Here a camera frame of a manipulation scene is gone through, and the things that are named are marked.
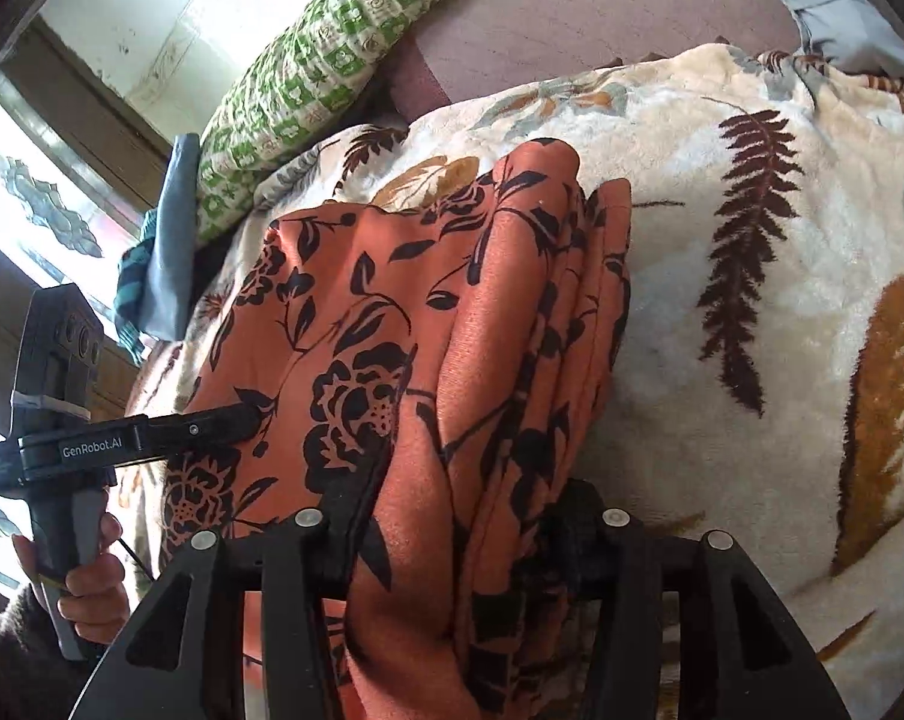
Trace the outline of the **person's left forearm sleeve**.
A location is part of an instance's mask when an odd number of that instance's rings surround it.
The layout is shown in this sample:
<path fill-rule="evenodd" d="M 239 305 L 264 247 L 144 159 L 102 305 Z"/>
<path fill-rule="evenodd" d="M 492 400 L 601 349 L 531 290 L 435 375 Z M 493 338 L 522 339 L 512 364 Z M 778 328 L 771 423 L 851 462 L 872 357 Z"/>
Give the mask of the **person's left forearm sleeve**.
<path fill-rule="evenodd" d="M 66 720 L 88 663 L 61 656 L 50 616 L 25 585 L 0 613 L 0 718 Z"/>

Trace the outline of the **person's left hand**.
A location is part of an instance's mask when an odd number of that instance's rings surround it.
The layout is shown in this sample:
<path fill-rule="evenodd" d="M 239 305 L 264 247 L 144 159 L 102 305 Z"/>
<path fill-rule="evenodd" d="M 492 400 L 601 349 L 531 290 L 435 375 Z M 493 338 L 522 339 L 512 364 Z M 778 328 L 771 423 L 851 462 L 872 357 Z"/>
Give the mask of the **person's left hand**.
<path fill-rule="evenodd" d="M 65 598 L 55 610 L 79 639 L 94 645 L 110 645 L 130 616 L 130 601 L 123 587 L 125 569 L 109 548 L 121 536 L 121 525 L 109 512 L 100 519 L 99 554 L 86 566 L 68 572 Z M 55 631 L 35 587 L 27 590 L 8 621 L 16 626 L 16 637 L 29 653 L 50 653 Z"/>

